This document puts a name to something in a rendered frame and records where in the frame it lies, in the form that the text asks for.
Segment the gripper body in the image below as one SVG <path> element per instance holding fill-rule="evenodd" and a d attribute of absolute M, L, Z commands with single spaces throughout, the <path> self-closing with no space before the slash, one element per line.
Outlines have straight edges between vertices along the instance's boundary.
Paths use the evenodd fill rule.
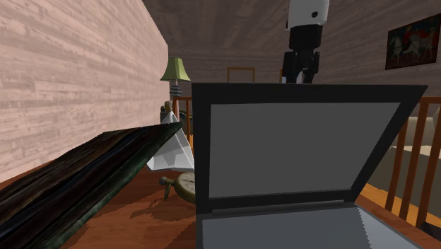
<path fill-rule="evenodd" d="M 319 24 L 308 24 L 294 26 L 290 29 L 289 53 L 310 53 L 321 45 L 323 26 Z"/>

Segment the dark grey open laptop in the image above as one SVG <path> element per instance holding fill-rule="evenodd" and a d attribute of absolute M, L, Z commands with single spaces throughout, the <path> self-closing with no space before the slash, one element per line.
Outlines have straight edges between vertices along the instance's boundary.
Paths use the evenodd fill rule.
<path fill-rule="evenodd" d="M 194 83 L 196 249 L 422 249 L 355 201 L 425 90 Z"/>

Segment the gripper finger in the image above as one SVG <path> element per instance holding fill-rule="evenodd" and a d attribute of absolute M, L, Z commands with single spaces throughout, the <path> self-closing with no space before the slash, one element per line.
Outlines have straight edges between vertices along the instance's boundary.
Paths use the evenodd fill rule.
<path fill-rule="evenodd" d="M 317 74 L 319 71 L 319 57 L 320 57 L 320 53 L 314 52 L 303 63 L 303 69 L 302 69 L 303 83 L 312 83 L 315 74 Z"/>
<path fill-rule="evenodd" d="M 283 58 L 282 76 L 286 83 L 297 83 L 300 71 L 297 68 L 298 55 L 296 52 L 286 52 Z"/>

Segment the wooden chair back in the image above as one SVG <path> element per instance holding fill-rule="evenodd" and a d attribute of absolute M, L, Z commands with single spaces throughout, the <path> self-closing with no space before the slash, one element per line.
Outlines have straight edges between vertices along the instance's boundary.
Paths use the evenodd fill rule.
<path fill-rule="evenodd" d="M 230 72 L 231 71 L 250 71 L 252 73 L 252 83 L 255 83 L 256 79 L 256 69 L 254 67 L 234 67 L 229 66 L 226 68 L 226 81 L 230 83 Z"/>

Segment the dark framed wall picture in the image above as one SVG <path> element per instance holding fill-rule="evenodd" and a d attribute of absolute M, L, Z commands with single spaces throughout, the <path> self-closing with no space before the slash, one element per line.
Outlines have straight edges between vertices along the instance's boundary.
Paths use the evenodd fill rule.
<path fill-rule="evenodd" d="M 440 33 L 441 13 L 390 30 L 385 69 L 435 63 Z"/>

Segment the white faceted paper object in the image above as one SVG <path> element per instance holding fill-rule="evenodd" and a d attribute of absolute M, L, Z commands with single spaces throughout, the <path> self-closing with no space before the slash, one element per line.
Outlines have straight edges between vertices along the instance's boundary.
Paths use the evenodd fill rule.
<path fill-rule="evenodd" d="M 179 128 L 156 154 L 147 162 L 150 170 L 194 171 L 194 157 L 191 146 L 182 128 Z"/>

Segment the table lamp with green shade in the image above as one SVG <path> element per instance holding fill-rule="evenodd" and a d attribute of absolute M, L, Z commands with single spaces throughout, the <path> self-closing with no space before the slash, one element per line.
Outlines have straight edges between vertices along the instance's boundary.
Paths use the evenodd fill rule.
<path fill-rule="evenodd" d="M 179 86 L 179 82 L 190 82 L 191 79 L 188 77 L 183 61 L 179 57 L 169 57 L 167 61 L 167 66 L 161 81 L 169 81 L 172 83 L 170 86 L 170 96 L 171 97 L 181 97 L 183 92 L 182 88 Z"/>

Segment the brass pocket watch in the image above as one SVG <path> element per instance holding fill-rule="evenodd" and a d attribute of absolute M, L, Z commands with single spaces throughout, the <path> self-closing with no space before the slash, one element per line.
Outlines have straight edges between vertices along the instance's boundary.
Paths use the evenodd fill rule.
<path fill-rule="evenodd" d="M 171 187 L 174 187 L 179 197 L 192 204 L 196 203 L 194 173 L 182 173 L 174 180 L 163 176 L 159 179 L 159 184 L 165 186 L 164 199 L 168 198 Z"/>

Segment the small brown figure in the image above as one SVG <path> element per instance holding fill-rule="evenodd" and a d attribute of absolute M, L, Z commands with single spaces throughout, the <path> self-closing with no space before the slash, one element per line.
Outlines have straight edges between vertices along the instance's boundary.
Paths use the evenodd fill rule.
<path fill-rule="evenodd" d="M 168 100 L 160 107 L 160 121 L 163 121 L 170 112 L 172 112 L 172 101 Z"/>

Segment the dark wooden board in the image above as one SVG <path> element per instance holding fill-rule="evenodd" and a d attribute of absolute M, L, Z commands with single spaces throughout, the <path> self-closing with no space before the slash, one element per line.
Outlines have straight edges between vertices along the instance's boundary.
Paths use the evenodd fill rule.
<path fill-rule="evenodd" d="M 181 128 L 104 132 L 0 190 L 0 249 L 59 249 Z"/>

